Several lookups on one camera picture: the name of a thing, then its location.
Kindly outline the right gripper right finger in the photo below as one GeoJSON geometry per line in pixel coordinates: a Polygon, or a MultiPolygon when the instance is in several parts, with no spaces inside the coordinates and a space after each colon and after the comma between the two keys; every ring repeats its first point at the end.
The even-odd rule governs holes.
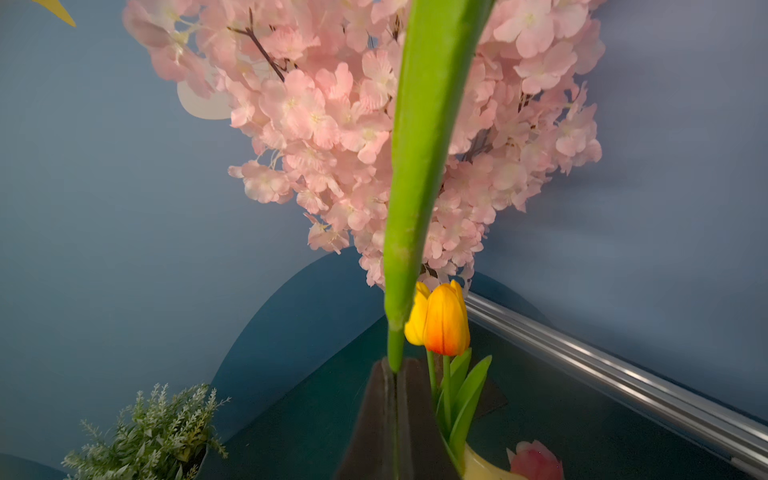
{"type": "Polygon", "coordinates": [[[397,462],[399,479],[460,479],[433,411],[428,374],[413,358],[397,374],[397,462]]]}

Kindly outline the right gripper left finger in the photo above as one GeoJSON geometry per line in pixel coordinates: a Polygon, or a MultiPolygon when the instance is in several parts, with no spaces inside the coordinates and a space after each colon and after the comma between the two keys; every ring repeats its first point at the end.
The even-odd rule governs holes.
{"type": "Polygon", "coordinates": [[[334,478],[396,478],[396,381],[386,357],[371,370],[353,435],[334,478]]]}

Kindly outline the orange yellow tulip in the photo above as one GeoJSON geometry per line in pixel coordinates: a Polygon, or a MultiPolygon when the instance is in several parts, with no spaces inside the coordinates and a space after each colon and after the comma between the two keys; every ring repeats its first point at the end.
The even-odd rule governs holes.
{"type": "Polygon", "coordinates": [[[453,280],[434,290],[419,282],[405,338],[426,350],[432,406],[439,432],[459,473],[466,441],[492,358],[471,366],[469,319],[463,289],[453,280]]]}

